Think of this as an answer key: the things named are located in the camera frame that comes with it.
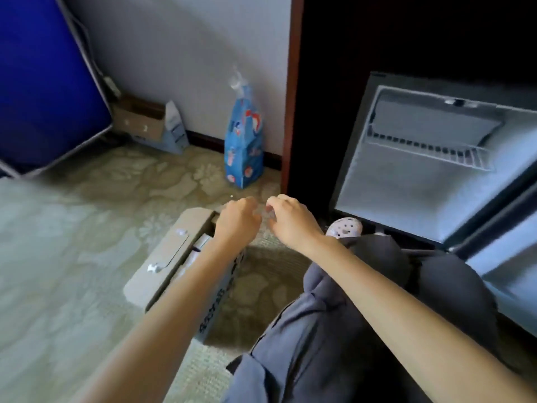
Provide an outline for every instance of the forearm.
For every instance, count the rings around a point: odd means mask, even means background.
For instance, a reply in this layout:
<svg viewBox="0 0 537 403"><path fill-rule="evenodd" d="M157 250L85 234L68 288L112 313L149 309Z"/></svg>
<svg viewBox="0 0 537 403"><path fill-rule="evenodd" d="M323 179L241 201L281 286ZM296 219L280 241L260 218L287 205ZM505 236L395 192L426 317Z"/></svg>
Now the forearm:
<svg viewBox="0 0 537 403"><path fill-rule="evenodd" d="M342 287L433 401L535 401L491 354L337 240L319 238L306 255Z"/></svg>
<svg viewBox="0 0 537 403"><path fill-rule="evenodd" d="M206 244L191 268L170 285L75 401L162 401L196 331L202 309L236 253L233 246L215 239Z"/></svg>

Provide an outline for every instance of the hand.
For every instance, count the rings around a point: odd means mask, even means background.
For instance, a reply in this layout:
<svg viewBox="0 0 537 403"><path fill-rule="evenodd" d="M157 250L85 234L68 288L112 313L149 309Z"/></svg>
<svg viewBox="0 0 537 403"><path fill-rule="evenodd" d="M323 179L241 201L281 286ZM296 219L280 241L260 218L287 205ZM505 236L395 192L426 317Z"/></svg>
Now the hand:
<svg viewBox="0 0 537 403"><path fill-rule="evenodd" d="M257 235L262 216L254 214L257 201L254 197L230 201L225 204L216 221L214 239L234 253L244 249Z"/></svg>
<svg viewBox="0 0 537 403"><path fill-rule="evenodd" d="M268 220L272 233L285 245L308 256L318 238L324 237L321 228L305 205L295 198L279 194L271 196L266 210L274 210L276 219Z"/></svg>

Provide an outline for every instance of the wire rack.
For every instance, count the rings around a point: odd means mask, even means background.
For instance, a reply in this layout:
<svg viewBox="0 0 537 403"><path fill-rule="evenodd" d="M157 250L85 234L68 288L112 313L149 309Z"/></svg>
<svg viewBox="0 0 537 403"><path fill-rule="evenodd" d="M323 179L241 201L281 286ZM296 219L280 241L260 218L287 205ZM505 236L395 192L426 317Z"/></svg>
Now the wire rack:
<svg viewBox="0 0 537 403"><path fill-rule="evenodd" d="M467 144L453 144L452 147L433 146L419 141L375 133L372 129L367 132L365 142L476 170L493 171L494 169L490 151L482 147Z"/></svg>

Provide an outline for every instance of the person's left hand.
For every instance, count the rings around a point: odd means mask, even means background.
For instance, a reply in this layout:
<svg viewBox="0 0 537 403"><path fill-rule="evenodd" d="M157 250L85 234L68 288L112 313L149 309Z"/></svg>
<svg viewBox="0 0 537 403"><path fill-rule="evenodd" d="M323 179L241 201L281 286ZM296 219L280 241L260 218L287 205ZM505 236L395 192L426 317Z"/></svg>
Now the person's left hand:
<svg viewBox="0 0 537 403"><path fill-rule="evenodd" d="M214 239L233 252L240 252L256 237L261 226L262 216L253 213L256 208L257 201L252 196L226 203L216 221Z"/></svg>

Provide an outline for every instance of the plastic bag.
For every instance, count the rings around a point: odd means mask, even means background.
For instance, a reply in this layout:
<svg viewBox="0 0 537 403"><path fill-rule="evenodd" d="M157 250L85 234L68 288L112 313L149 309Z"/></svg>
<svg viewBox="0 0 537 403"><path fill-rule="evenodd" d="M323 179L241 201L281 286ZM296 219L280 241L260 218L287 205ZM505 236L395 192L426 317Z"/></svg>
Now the plastic bag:
<svg viewBox="0 0 537 403"><path fill-rule="evenodd" d="M263 119L252 101L252 89L239 72L230 81L237 93L225 135L225 175L245 188L263 173Z"/></svg>

